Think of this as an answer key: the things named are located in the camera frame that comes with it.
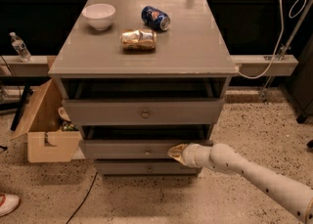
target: white cable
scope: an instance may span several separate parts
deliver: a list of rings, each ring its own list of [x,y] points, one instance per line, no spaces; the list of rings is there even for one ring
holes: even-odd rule
[[[304,7],[305,7],[306,0],[304,0],[304,3],[303,3],[302,8],[301,8],[294,16],[291,16],[291,11],[292,11],[292,9],[294,8],[295,4],[296,4],[298,1],[299,1],[299,0],[296,0],[296,2],[294,2],[294,4],[292,5],[292,7],[291,7],[291,9],[290,9],[290,13],[289,13],[290,19],[295,18],[298,14],[300,14],[300,13],[302,12],[302,10],[303,10]]]
[[[241,72],[238,72],[238,74],[241,75],[242,77],[247,78],[247,79],[257,79],[257,78],[263,76],[268,71],[270,66],[273,64],[273,62],[275,60],[275,54],[276,54],[277,48],[278,48],[278,46],[279,46],[279,44],[281,42],[281,38],[282,38],[283,33],[284,33],[284,17],[283,17],[283,2],[282,2],[282,0],[280,0],[280,13],[281,13],[281,26],[282,26],[282,29],[281,29],[280,37],[277,40],[276,47],[275,47],[274,52],[272,54],[271,62],[268,64],[267,68],[262,73],[260,73],[257,76],[247,76],[247,75],[245,75],[245,74],[243,74]]]

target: can lid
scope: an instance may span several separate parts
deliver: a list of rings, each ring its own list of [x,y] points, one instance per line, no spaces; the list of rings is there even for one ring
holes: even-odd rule
[[[160,28],[162,31],[167,31],[169,24],[170,24],[170,18],[169,18],[169,17],[165,17],[165,18],[163,18],[163,20],[160,22],[159,28]]]

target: blue can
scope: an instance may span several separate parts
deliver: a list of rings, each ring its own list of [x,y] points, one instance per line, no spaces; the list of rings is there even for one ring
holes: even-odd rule
[[[170,24],[170,18],[165,12],[151,6],[143,9],[141,19],[148,27],[155,30],[167,31]]]

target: gray tabletop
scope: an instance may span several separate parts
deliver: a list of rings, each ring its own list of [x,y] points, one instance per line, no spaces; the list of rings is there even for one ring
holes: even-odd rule
[[[51,76],[237,74],[206,0],[88,0],[86,6],[94,3],[115,6],[112,26],[97,31],[80,15]],[[148,5],[169,15],[169,29],[157,33],[154,51],[124,51],[120,33],[147,28],[141,12]]]

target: floor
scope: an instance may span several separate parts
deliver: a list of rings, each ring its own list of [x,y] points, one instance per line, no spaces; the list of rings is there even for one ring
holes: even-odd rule
[[[211,136],[247,159],[313,187],[313,119],[296,122],[283,89],[262,103],[256,89],[231,89]],[[0,192],[21,197],[1,224],[67,223],[85,198],[96,170],[90,160],[29,163],[25,136],[10,141],[11,113],[0,115]],[[102,177],[69,222],[78,223],[284,223],[298,221],[240,175],[203,170],[195,177]]]

